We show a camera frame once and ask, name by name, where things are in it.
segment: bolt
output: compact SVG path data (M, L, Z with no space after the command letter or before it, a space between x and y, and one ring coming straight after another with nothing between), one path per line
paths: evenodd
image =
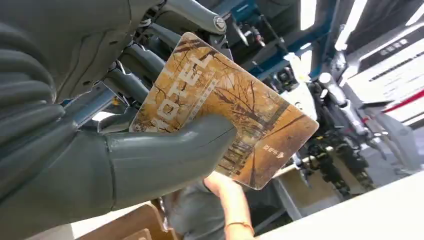
M220 32L225 32L225 30L227 29L227 24L220 16L216 16L213 20L213 23L215 24L216 29L218 29Z

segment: red stripe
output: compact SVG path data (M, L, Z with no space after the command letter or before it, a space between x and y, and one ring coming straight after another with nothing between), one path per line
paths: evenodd
M385 110L383 110L383 111L381 111L381 112L386 114L386 113L388 113L388 112L391 112L391 111L393 111L393 110L396 110L396 109L398 109L398 108L401 108L401 107L403 107L403 106L405 106L405 105L407 105L407 104L410 104L410 103L412 103L412 102L414 102L414 101L416 101L416 100L418 100L418 99L420 99L420 98L422 98L422 97L424 97L424 89L423 89L423 90L421 90L420 92L418 92L418 93L414 94L414 95L413 95L413 96L411 96L410 98L406 99L405 101L403 101L403 102L399 103L398 105L396 105L396 106L392 106L392 107L390 107L390 108L387 108L387 109L385 109Z

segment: ceiling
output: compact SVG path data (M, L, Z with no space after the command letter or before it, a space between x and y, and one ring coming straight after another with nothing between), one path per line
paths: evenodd
M198 2L214 12L223 14L228 13L232 7L242 1L198 0ZM314 29L326 23L328 17L331 17L330 20L334 19L331 32L327 33L325 37L317 36L319 39L316 39L316 42L323 48L327 39L333 42L337 39L340 24L346 23L354 0L317 0L315 24L305 31L300 30L300 0L255 0L255 2L277 35L283 37L288 46L308 33L313 33ZM348 40L347 52L351 53L382 34L404 24L422 3L422 0L368 0L356 30ZM275 38L263 22L258 23L256 28L264 37L267 44L265 48L258 44L246 46L240 40L231 22L232 18L229 17L227 19L229 26L227 38L236 63L249 70L254 67L252 60L261 63L275 54L276 48L273 43Z

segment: blue metal frame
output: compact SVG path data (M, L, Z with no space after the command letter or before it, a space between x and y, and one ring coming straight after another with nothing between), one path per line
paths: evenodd
M289 52L293 52L296 53L296 55L300 55L303 53L303 51L299 51L299 49L307 44L307 43L311 43L313 44L314 42L316 42L318 39L320 38L327 38L327 35L330 33L331 27L332 27L332 22L333 22L333 17L334 17L334 13L336 10L336 4L337 1L336 0L331 0L329 5L331 6L328 9L327 12L327 16L325 18L324 23L317 27L314 31L308 33L307 35L299 38L296 42L294 42L293 44L289 45L287 47ZM325 43L327 42L327 39L325 41L323 41L324 44L322 47L320 47L319 49L321 49L321 58L323 59L322 56L324 53L323 49L325 48ZM284 56L286 55L285 52L283 52L282 50L278 50L277 53L275 53L273 56L271 56L270 58L268 58L267 60L265 60L264 62L262 62L261 64L258 64L258 66L253 67L252 69L249 70L249 73L251 73L253 76L257 77L258 79L263 79L266 78L266 75L269 75L271 72L276 72L280 69L282 69L284 66L288 65L289 63L284 59ZM311 78L314 78L316 76L318 76L321 72L321 66L322 66L323 62L319 62L318 66L315 67L311 73L309 74L309 76Z

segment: cable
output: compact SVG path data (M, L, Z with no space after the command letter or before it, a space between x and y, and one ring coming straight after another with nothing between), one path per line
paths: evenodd
M276 0L268 0L268 2L270 2L272 4L275 4L275 5L278 5L278 6L281 6L281 7L288 7L288 6L290 6L290 4L283 4L283 3L277 2Z

